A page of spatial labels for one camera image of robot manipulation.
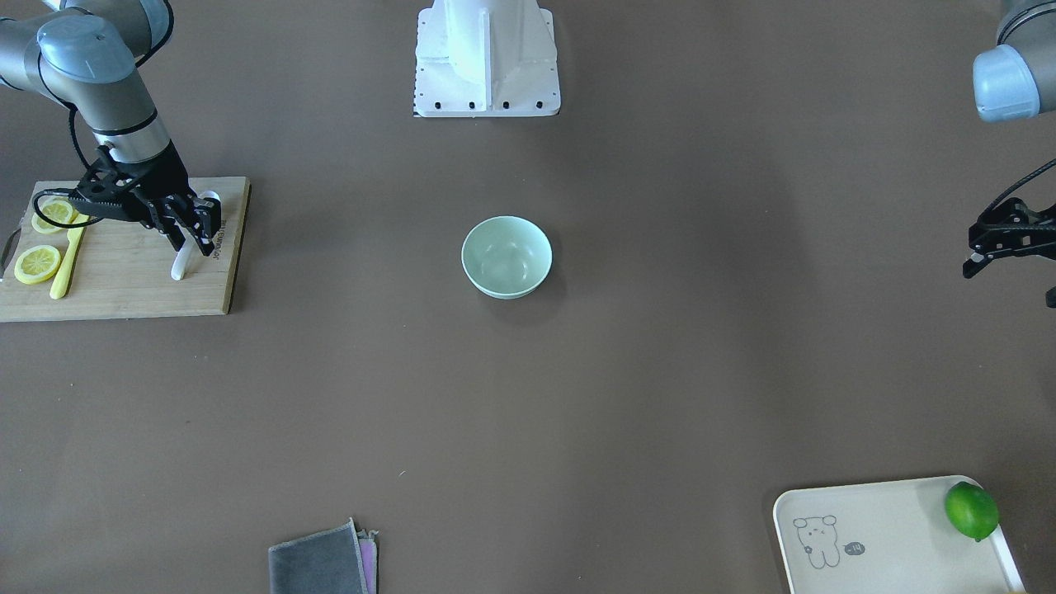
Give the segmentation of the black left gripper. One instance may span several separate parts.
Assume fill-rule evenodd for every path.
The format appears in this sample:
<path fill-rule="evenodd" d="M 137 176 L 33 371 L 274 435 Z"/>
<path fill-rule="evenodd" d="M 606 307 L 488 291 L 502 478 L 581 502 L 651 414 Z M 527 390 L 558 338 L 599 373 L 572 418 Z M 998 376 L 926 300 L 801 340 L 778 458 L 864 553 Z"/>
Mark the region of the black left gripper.
<path fill-rule="evenodd" d="M 981 214 L 967 229 L 969 259 L 963 277 L 970 279 L 993 260 L 1040 257 L 1055 259 L 1055 207 L 1031 210 L 1023 200 L 1007 198 Z"/>

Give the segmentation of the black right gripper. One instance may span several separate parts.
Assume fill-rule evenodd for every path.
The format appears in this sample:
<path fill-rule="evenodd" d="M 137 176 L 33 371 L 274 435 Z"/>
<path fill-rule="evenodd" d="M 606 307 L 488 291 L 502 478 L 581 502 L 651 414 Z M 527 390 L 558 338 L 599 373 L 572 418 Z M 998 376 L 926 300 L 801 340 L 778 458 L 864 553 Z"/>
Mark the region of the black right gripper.
<path fill-rule="evenodd" d="M 97 157 L 69 194 L 79 214 L 136 222 L 161 229 L 175 252 L 184 247 L 189 229 L 201 255 L 215 250 L 222 222 L 222 204 L 213 196 L 197 196 L 190 188 L 187 169 L 173 142 L 154 157 L 128 163 L 108 146 L 96 148 Z"/>

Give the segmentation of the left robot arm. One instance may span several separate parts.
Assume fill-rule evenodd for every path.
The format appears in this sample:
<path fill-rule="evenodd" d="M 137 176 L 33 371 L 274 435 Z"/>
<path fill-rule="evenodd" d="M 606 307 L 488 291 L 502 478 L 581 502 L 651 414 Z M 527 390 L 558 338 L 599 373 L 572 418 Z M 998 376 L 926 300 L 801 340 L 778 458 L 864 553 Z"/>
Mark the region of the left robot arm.
<path fill-rule="evenodd" d="M 1055 3 L 1003 1 L 995 45 L 973 61 L 973 97 L 984 123 L 1027 120 L 1055 109 Z M 1055 258 L 1053 206 L 1033 210 L 1016 192 L 1054 169 L 1050 159 L 993 199 L 967 230 L 970 279 L 1003 258 Z"/>

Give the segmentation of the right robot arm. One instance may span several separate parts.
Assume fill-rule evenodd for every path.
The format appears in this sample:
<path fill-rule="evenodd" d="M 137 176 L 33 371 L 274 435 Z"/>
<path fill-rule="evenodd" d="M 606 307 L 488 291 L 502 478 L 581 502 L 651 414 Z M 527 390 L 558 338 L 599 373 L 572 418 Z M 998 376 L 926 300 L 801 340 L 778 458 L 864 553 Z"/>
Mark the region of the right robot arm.
<path fill-rule="evenodd" d="M 191 188 L 139 74 L 173 29 L 168 1 L 50 1 L 49 14 L 2 20 L 2 83 L 64 106 L 91 129 L 97 157 L 65 191 L 87 222 L 135 222 L 175 250 L 190 239 L 209 256 L 221 203 Z"/>

